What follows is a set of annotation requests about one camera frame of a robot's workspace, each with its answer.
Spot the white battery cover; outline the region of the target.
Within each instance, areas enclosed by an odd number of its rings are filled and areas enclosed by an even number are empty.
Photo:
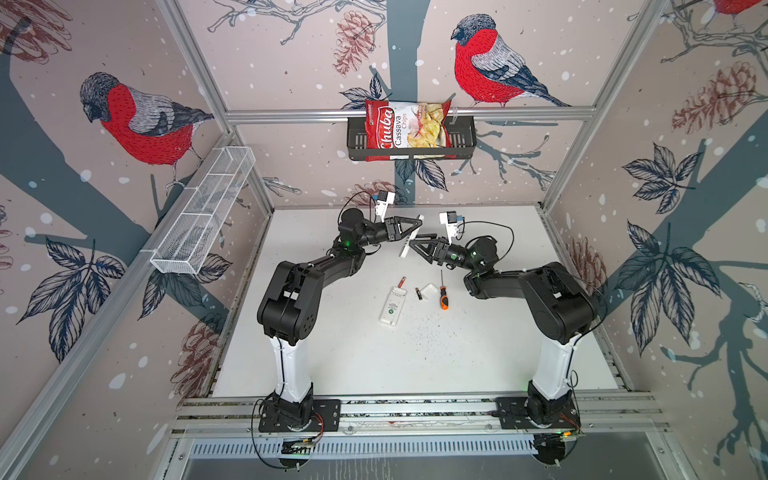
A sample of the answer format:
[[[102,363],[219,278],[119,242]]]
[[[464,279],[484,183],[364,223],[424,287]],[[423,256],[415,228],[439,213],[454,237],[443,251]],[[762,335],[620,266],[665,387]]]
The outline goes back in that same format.
[[[429,283],[425,285],[424,287],[420,288],[420,293],[423,299],[434,299],[439,297],[439,288]]]

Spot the orange black screwdriver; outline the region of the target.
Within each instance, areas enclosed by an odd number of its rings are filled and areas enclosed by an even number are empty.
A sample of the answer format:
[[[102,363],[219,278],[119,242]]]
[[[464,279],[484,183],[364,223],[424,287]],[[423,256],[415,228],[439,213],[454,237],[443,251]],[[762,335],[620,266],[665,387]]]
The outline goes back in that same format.
[[[440,280],[441,280],[440,290],[439,290],[439,293],[440,293],[440,298],[439,298],[440,307],[441,307],[442,310],[448,310],[449,309],[449,298],[448,298],[448,293],[447,293],[447,287],[446,287],[445,282],[444,282],[444,272],[443,271],[440,272]]]

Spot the grey-faced white remote control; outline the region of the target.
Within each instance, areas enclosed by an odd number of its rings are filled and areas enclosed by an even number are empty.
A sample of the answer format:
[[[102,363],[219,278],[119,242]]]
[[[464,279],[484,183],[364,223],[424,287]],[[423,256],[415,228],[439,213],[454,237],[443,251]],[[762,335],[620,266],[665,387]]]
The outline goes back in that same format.
[[[405,257],[407,256],[407,254],[409,253],[409,251],[410,251],[410,249],[411,249],[411,247],[410,247],[410,242],[411,242],[412,240],[414,240],[414,239],[417,237],[417,235],[418,235],[418,233],[419,233],[419,230],[421,229],[421,226],[423,225],[423,221],[424,221],[424,215],[423,215],[423,214],[420,214],[420,215],[417,217],[417,219],[420,221],[420,224],[419,224],[419,225],[418,225],[416,228],[414,228],[414,229],[411,231],[411,233],[409,234],[409,237],[408,237],[408,239],[405,241],[405,243],[404,243],[404,245],[403,245],[403,247],[402,247],[402,250],[401,250],[401,252],[400,252],[400,254],[399,254],[399,257],[400,257],[400,258],[405,258]]]

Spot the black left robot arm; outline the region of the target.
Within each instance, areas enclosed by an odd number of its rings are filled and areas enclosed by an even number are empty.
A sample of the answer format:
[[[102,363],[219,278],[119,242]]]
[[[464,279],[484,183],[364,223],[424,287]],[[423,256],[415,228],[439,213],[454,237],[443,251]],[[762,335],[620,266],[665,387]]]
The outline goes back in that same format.
[[[407,239],[422,225],[420,218],[402,216],[371,221],[351,208],[340,213],[338,235],[324,256],[277,265],[257,310],[276,360],[277,385],[268,405],[277,414],[299,425],[312,416],[313,383],[302,342],[317,322],[323,290],[358,273],[370,255],[367,246]]]

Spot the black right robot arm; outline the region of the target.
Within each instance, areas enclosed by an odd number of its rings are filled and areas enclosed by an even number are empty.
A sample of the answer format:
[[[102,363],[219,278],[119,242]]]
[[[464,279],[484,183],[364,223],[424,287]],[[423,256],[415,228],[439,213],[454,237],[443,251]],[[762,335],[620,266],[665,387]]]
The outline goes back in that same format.
[[[497,241],[482,236],[466,246],[435,235],[418,236],[409,247],[430,264],[467,271],[463,284],[479,299],[522,298],[545,337],[536,372],[527,387],[528,417],[547,425],[571,407],[574,350],[598,316],[593,299],[559,262],[522,271],[500,271]]]

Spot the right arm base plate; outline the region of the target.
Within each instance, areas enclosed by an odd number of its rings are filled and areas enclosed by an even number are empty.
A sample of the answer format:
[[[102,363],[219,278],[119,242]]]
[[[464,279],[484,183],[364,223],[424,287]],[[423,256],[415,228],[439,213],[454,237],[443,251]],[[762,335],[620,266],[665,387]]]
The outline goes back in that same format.
[[[500,421],[503,430],[559,429],[574,430],[581,427],[572,393],[557,400],[533,397],[497,397],[494,417]]]

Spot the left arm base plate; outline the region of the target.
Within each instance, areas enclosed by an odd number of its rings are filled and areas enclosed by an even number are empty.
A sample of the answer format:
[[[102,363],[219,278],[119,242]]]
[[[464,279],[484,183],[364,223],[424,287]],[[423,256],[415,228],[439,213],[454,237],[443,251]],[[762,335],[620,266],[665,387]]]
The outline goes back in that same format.
[[[313,399],[288,402],[276,394],[263,400],[255,419],[259,433],[336,432],[341,417],[338,399]]]

